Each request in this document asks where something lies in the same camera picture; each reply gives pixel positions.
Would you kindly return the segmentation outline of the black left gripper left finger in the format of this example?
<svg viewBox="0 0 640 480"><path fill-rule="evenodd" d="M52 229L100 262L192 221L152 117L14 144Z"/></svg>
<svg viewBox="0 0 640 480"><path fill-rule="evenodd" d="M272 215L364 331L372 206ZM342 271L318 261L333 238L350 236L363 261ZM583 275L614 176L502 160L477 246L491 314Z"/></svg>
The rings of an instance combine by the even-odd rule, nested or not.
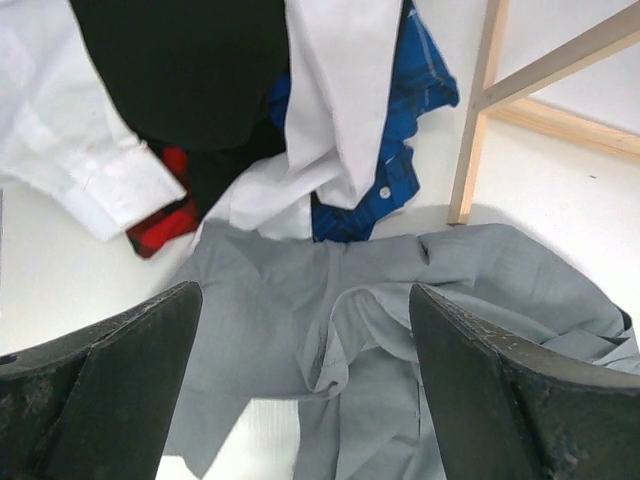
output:
<svg viewBox="0 0 640 480"><path fill-rule="evenodd" d="M201 307L199 285L182 282L3 355L2 478L154 478Z"/></svg>

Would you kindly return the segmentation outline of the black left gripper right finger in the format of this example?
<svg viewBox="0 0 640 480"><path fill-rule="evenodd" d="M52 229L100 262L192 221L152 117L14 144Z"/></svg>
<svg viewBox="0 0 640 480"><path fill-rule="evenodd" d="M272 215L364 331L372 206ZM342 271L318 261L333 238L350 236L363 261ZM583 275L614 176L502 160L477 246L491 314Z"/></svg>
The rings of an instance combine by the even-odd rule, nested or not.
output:
<svg viewBox="0 0 640 480"><path fill-rule="evenodd" d="M552 352L424 285L409 307L447 478L638 478L638 376Z"/></svg>

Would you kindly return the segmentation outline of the grey shirt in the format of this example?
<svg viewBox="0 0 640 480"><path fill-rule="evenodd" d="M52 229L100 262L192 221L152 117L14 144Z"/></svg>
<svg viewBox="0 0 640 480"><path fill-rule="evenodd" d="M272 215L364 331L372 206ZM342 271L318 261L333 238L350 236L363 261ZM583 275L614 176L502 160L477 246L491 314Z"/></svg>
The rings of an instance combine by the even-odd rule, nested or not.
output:
<svg viewBox="0 0 640 480"><path fill-rule="evenodd" d="M298 479L441 479L409 315L413 285L554 352L637 373L630 318L502 224L351 244L207 224L175 283L203 294L165 451L203 476L247 404L296 400Z"/></svg>

